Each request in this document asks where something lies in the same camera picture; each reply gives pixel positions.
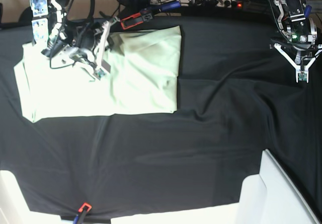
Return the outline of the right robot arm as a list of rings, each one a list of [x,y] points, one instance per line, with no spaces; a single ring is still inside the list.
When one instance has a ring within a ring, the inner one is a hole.
[[[73,22],[68,14],[74,0],[30,0],[33,44],[48,59],[51,69],[81,67],[97,78],[110,70],[104,54],[113,47],[110,29],[120,22],[106,17],[103,23],[94,21],[95,0],[84,20]]]

